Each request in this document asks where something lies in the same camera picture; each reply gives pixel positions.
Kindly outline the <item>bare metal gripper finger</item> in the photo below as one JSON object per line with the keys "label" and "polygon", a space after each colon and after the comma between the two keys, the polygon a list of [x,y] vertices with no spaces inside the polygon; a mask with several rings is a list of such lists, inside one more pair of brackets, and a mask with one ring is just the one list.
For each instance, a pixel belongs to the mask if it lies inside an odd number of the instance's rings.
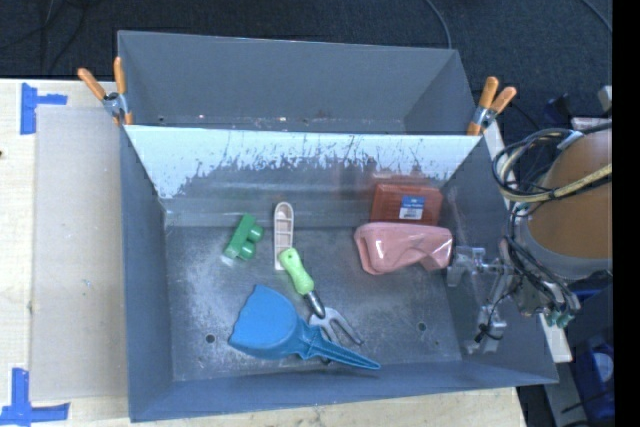
{"label": "bare metal gripper finger", "polygon": [[507,323],[496,307],[482,306],[471,335],[464,340],[463,347],[469,355],[495,354],[503,339]]}
{"label": "bare metal gripper finger", "polygon": [[463,282],[477,284],[483,276],[497,275],[500,271],[501,262],[490,259],[485,248],[456,246],[447,267],[447,286],[458,287]]}

